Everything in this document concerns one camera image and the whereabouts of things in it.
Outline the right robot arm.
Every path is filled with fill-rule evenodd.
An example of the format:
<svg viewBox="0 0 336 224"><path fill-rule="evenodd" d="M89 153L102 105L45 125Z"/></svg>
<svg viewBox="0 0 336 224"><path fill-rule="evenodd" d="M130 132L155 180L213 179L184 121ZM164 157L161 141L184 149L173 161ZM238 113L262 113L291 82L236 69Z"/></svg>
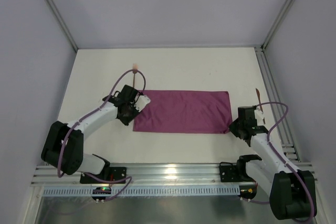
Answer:
<svg viewBox="0 0 336 224"><path fill-rule="evenodd" d="M317 214L316 186L312 172L301 170L274 145L272 126L266 129L256 118L258 106L241 106L230 132L254 150L243 155L236 166L242 179L253 179L269 197L269 205L278 220L292 219L310 223Z"/></svg>

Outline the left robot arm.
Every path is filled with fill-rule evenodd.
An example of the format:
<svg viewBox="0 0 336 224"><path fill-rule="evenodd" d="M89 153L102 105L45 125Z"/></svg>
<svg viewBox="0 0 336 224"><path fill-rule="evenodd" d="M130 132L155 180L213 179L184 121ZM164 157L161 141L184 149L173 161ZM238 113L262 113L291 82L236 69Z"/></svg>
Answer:
<svg viewBox="0 0 336 224"><path fill-rule="evenodd" d="M113 120L128 126L151 100L129 85L102 100L101 106L80 119L67 123L56 121L50 126L41 159L56 168L58 177L81 172L82 184L124 183L123 178L116 179L108 160L84 152L84 142Z"/></svg>

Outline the purple cloth napkin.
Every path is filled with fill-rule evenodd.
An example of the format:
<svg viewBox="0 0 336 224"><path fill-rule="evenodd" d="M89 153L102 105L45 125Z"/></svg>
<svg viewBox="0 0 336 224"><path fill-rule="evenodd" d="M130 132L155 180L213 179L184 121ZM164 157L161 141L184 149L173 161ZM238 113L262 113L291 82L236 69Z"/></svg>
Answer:
<svg viewBox="0 0 336 224"><path fill-rule="evenodd" d="M226 134L233 122L227 91L146 90L151 102L134 119L135 132Z"/></svg>

